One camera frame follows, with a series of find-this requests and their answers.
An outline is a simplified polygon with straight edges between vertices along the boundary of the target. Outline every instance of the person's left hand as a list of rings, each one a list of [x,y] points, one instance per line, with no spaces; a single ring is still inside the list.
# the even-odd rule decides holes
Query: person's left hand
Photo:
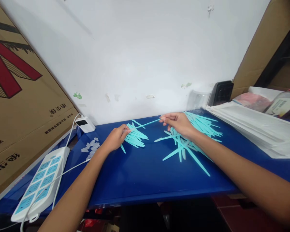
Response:
[[[114,128],[101,147],[106,149],[108,152],[118,149],[130,132],[131,130],[126,124],[122,124],[120,127]]]

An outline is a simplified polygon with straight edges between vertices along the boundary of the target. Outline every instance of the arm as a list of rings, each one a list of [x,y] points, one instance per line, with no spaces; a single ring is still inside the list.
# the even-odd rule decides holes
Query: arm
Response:
[[[256,205],[281,223],[290,226],[290,183],[239,156],[196,130],[184,113],[170,113],[160,122],[174,127],[194,142]]]
[[[77,230],[105,159],[110,152],[120,147],[130,132],[129,128],[123,124],[110,133],[84,170],[48,215],[39,232],[75,232]]]

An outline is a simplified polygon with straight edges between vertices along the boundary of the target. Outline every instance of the hand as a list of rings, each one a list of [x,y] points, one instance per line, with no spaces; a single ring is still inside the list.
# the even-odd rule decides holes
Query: hand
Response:
[[[168,131],[171,130],[171,127],[174,127],[179,134],[189,140],[198,132],[184,113],[168,113],[162,115],[160,118],[161,120],[159,122],[163,122],[164,126],[168,124]]]
[[[126,124],[114,128],[101,147],[106,149],[109,153],[118,149],[130,132],[131,130]]]

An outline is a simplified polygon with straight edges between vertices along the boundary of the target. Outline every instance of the power outlet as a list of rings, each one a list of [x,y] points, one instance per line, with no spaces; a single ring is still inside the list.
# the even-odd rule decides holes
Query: power outlet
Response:
[[[58,164],[55,164],[54,166],[50,166],[49,169],[47,170],[46,175],[49,175],[57,170]]]
[[[42,170],[46,169],[48,167],[49,163],[50,163],[50,161],[46,162],[45,164],[42,164],[38,171],[42,171]]]
[[[50,182],[52,182],[53,179],[54,179],[54,175],[55,175],[55,173],[53,173],[53,174],[45,177],[44,180],[43,180],[43,182],[42,182],[42,184],[41,184],[41,187],[43,187],[43,186],[49,184]]]
[[[51,165],[53,165],[53,164],[55,164],[55,163],[58,163],[59,160],[60,160],[60,158],[61,158],[61,156],[59,156],[59,157],[53,159]]]
[[[39,196],[39,194],[43,191],[43,193],[35,200],[35,202],[37,202],[37,201],[39,201],[39,200],[41,200],[41,199],[43,199],[44,197],[46,197],[47,196],[47,194],[48,194],[48,191],[49,191],[49,188],[50,188],[50,186],[48,186],[46,189],[42,189],[42,190],[40,190],[40,191],[38,191],[38,195],[37,196]]]
[[[28,191],[26,192],[26,195],[29,195],[33,192],[35,192],[38,188],[39,188],[39,185],[41,184],[41,180],[33,185],[31,185],[29,188],[28,188]]]
[[[24,209],[28,208],[30,206],[33,198],[34,198],[34,194],[32,194],[31,196],[29,196],[29,197],[25,198],[24,200],[22,200],[15,214],[17,214],[17,213],[23,211]]]
[[[42,171],[42,172],[39,172],[35,175],[34,179],[33,179],[33,182],[36,182],[37,180],[39,179],[42,179],[44,174],[45,174],[46,170]]]

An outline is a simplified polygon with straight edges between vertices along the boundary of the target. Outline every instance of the plastic bottle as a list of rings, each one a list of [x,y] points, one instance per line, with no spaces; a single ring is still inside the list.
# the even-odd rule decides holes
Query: plastic bottle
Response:
[[[286,117],[290,114],[290,89],[278,94],[273,103],[264,110],[264,113],[275,117]]]

